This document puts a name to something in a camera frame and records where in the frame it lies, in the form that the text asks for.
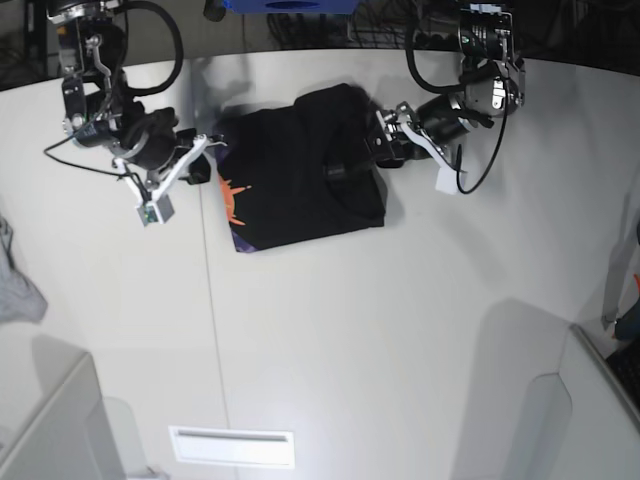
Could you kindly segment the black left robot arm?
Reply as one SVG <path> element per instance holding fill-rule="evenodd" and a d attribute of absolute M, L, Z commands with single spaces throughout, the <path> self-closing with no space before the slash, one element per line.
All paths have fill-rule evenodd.
<path fill-rule="evenodd" d="M 460 53 L 456 82 L 437 85 L 420 73 L 416 53 L 422 46 Z M 403 51 L 410 77 L 432 99 L 418 107 L 401 102 L 376 110 L 366 123 L 364 158 L 355 164 L 330 161 L 325 176 L 343 181 L 375 166 L 393 169 L 409 160 L 431 159 L 438 166 L 438 191 L 470 195 L 488 174 L 467 182 L 463 136 L 497 127 L 503 137 L 508 117 L 525 101 L 513 11 L 491 1 L 419 1 L 406 23 Z"/>

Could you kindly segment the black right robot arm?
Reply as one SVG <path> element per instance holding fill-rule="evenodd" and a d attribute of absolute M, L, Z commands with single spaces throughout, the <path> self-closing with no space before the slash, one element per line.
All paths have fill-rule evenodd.
<path fill-rule="evenodd" d="M 131 10 L 156 14 L 172 38 L 173 68 L 153 87 L 130 86 L 124 71 L 129 34 L 114 19 Z M 108 176 L 139 189 L 157 187 L 170 174 L 190 185 L 209 182 L 212 169 L 203 154 L 186 160 L 195 130 L 178 130 L 174 108 L 146 112 L 141 101 L 168 90 L 181 73 L 184 45 L 173 17 L 151 1 L 49 1 L 46 11 L 57 32 L 67 140 L 108 149 L 123 162 Z"/>

